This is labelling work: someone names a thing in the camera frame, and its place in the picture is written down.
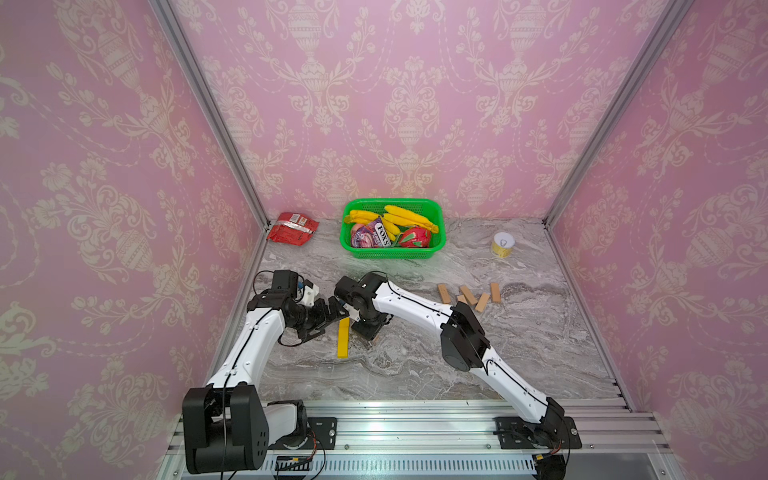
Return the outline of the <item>wooden block one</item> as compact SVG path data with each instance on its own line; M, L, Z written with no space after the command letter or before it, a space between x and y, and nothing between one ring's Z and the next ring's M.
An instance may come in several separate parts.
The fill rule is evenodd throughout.
M451 295L447 289L447 287L444 284L438 284L437 285L438 293L441 298L441 302L443 304L450 304L451 303Z

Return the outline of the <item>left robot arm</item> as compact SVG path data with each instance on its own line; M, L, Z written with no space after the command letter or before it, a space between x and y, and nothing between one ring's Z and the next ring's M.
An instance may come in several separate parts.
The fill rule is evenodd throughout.
M258 392L273 348L292 330L299 344L348 318L335 297L324 299L312 282L292 270L275 270L268 288L246 306L239 337L219 369L182 401L186 468L191 474L255 471L270 448L317 452L325 447L301 400L264 404Z

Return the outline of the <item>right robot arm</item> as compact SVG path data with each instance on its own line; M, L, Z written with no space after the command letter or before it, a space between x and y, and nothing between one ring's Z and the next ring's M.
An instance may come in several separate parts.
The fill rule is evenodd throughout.
M553 452L582 447L573 418L501 358L468 304L428 300L395 285L381 272L369 272L359 280L344 276L336 283L334 294L357 312L354 330L367 340L392 318L437 336L448 365L476 376L513 407L514 416L494 420L493 434L501 447Z

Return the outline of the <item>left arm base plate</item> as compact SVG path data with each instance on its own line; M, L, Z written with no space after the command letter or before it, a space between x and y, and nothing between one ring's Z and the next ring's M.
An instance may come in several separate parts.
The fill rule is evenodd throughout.
M312 450L318 441L318 447L334 450L338 433L336 417L309 417L304 434L284 436L269 446L270 450Z

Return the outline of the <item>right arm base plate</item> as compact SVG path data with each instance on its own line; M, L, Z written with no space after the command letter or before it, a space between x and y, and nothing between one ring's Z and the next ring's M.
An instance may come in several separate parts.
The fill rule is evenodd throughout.
M496 417L493 434L503 450L577 450L583 447L571 417L535 424L519 417Z

